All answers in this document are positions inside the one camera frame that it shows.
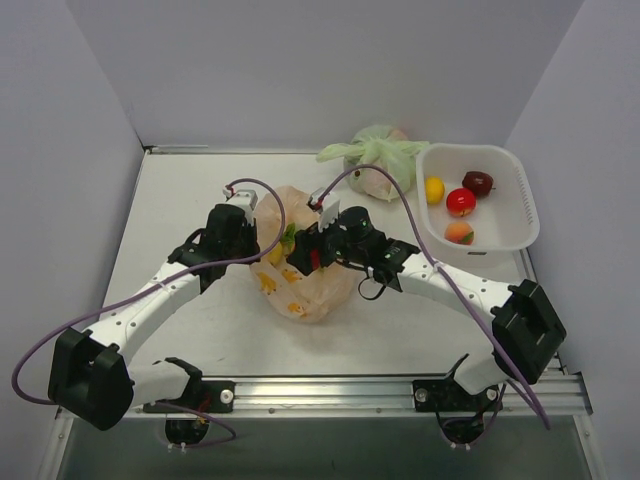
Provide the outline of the green plastic bag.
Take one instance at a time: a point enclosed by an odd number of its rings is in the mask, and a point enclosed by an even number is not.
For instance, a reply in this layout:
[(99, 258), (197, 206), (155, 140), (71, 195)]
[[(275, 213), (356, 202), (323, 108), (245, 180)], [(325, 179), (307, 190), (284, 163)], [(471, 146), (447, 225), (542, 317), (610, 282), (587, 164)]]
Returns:
[(429, 145), (428, 141), (409, 140), (398, 128), (373, 125), (358, 131), (349, 143), (335, 143), (324, 147), (316, 161), (324, 163), (341, 160), (344, 170), (354, 169), (347, 176), (349, 187), (361, 194), (391, 202), (399, 197), (397, 189), (382, 173), (362, 169), (374, 165), (386, 171), (406, 193), (416, 178), (416, 156)]

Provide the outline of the peach fruit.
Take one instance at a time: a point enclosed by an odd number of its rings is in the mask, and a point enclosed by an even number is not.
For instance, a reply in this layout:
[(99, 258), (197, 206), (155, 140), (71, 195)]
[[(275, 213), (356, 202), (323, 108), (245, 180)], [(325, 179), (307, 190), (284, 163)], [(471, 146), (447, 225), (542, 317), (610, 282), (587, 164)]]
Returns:
[(469, 223), (456, 221), (446, 227), (444, 238), (454, 244), (472, 245), (475, 240), (475, 231)]

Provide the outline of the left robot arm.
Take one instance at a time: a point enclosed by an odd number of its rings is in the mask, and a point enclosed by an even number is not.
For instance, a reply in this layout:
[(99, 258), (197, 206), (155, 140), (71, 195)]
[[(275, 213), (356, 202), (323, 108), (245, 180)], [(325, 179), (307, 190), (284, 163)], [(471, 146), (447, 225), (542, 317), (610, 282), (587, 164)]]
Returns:
[(205, 227), (168, 256), (132, 303), (84, 331), (65, 329), (54, 346), (49, 399), (101, 431), (143, 404), (196, 408), (203, 391), (200, 369), (176, 357), (136, 368), (130, 362), (166, 320), (225, 275), (229, 262), (258, 254), (255, 205), (248, 193), (216, 205)]

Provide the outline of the yellow mango fruit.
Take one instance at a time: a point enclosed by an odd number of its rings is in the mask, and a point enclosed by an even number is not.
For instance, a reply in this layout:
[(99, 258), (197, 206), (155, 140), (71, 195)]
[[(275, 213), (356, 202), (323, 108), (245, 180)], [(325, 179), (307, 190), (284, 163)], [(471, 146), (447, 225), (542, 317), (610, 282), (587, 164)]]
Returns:
[(271, 265), (276, 266), (283, 257), (283, 250), (283, 245), (281, 243), (277, 243), (276, 246), (266, 256), (267, 261)]

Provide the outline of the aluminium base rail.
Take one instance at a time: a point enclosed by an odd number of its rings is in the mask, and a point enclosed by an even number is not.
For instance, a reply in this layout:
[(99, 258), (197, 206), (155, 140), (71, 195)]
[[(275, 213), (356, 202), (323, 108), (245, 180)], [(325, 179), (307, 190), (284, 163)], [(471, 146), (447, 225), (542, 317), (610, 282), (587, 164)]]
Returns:
[[(188, 387), (202, 380), (228, 379), (236, 383), (232, 412), (292, 410), (294, 412), (410, 413), (414, 408), (412, 382), (417, 379), (450, 379), (448, 376), (284, 376), (217, 377), (161, 362), (132, 371), (100, 373), (88, 369), (50, 386), (49, 396), (60, 407), (100, 430), (117, 424), (130, 410), (144, 404), (180, 398)], [(498, 386), (493, 406), (525, 415), (528, 403), (519, 386)]]

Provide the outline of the yellow lemon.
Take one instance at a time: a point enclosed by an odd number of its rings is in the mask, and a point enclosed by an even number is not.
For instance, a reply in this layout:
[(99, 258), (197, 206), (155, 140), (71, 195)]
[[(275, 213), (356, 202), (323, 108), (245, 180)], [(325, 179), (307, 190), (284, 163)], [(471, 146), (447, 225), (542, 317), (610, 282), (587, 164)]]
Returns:
[(435, 176), (425, 179), (425, 197), (428, 205), (437, 205), (444, 198), (446, 188), (444, 182)]

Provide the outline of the white plastic basket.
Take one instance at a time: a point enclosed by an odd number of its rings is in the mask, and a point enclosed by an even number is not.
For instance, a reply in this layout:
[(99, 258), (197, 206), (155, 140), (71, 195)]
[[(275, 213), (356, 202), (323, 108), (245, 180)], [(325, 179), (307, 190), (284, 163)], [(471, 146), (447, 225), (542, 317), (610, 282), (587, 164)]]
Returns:
[(539, 236), (524, 167), (504, 148), (430, 144), (416, 156), (416, 187), (422, 231), (443, 261), (495, 263)]

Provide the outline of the black mounting plate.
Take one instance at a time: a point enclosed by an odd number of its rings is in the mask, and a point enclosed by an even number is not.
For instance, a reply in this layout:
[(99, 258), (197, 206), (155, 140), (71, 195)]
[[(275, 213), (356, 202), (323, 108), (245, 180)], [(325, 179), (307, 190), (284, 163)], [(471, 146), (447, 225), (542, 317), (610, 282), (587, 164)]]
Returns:
[(202, 380), (188, 387), (178, 399), (144, 404), (145, 413), (168, 413), (170, 406), (185, 407), (204, 413), (226, 414), (233, 411), (236, 383), (228, 379)]
[(412, 382), (414, 408), (423, 413), (477, 413), (487, 411), (498, 398), (497, 385), (469, 394), (450, 379), (417, 379)]

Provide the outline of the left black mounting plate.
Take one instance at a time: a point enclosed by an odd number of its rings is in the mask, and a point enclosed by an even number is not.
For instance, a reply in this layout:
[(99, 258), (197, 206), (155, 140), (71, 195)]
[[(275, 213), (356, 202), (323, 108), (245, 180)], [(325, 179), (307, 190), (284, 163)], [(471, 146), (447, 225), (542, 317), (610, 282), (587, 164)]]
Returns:
[(228, 379), (202, 380), (188, 387), (178, 399), (144, 404), (145, 413), (168, 413), (170, 406), (185, 407), (204, 413), (226, 414), (233, 411), (236, 383)]

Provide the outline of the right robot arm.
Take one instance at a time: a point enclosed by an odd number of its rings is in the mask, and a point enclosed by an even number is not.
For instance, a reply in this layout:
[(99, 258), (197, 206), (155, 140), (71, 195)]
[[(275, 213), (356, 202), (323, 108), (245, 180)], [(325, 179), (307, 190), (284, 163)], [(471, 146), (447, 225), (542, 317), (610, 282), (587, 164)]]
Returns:
[(464, 354), (453, 367), (443, 395), (456, 409), (509, 379), (536, 384), (567, 336), (538, 283), (525, 279), (511, 285), (428, 260), (417, 246), (376, 229), (364, 207), (344, 210), (327, 226), (314, 223), (298, 231), (287, 261), (305, 276), (339, 264), (365, 272), (384, 288), (474, 312), (492, 349)]

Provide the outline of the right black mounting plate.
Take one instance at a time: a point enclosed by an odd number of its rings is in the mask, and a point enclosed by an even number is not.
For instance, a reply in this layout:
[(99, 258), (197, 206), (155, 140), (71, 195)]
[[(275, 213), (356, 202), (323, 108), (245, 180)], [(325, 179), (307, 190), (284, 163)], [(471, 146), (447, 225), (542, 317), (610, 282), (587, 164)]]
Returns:
[(477, 413), (487, 411), (498, 398), (497, 385), (469, 394), (450, 379), (417, 379), (412, 382), (414, 408), (423, 413)]

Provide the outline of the dark red apple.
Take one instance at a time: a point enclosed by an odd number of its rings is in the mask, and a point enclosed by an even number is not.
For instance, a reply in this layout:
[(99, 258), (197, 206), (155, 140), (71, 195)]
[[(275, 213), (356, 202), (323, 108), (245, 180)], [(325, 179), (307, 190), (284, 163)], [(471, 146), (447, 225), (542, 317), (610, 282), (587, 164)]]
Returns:
[(482, 171), (468, 171), (462, 180), (462, 187), (471, 191), (477, 199), (483, 199), (494, 190), (494, 179)]

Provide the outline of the orange plastic bag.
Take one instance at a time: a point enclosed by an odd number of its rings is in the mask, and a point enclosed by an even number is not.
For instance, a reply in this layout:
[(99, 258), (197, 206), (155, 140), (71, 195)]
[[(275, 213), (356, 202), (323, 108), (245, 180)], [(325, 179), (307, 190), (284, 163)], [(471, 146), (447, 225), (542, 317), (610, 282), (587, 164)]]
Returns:
[[(274, 241), (280, 243), (289, 223), (294, 222), (298, 232), (318, 220), (319, 215), (307, 206), (308, 198), (304, 191), (281, 186), (274, 195), (268, 194), (258, 202), (254, 218), (262, 250)], [(350, 297), (356, 280), (354, 271), (333, 264), (305, 276), (287, 263), (294, 244), (283, 248), (276, 266), (267, 261), (268, 254), (250, 266), (259, 290), (279, 314), (297, 322), (315, 323)]]

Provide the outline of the bright red apple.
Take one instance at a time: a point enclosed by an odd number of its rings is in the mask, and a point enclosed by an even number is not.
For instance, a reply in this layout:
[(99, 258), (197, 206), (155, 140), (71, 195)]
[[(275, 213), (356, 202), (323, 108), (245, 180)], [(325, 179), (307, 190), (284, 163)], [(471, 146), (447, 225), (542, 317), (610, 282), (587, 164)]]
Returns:
[(452, 217), (465, 217), (476, 209), (477, 200), (474, 194), (466, 188), (452, 190), (446, 198), (446, 209)]

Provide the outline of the green fruit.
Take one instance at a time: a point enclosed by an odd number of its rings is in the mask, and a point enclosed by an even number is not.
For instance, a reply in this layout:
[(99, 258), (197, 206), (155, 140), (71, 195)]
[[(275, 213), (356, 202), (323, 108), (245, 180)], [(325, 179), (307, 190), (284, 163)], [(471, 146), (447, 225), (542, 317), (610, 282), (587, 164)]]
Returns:
[(280, 243), (287, 248), (291, 247), (295, 243), (296, 232), (296, 224), (294, 222), (289, 223), (280, 237)]

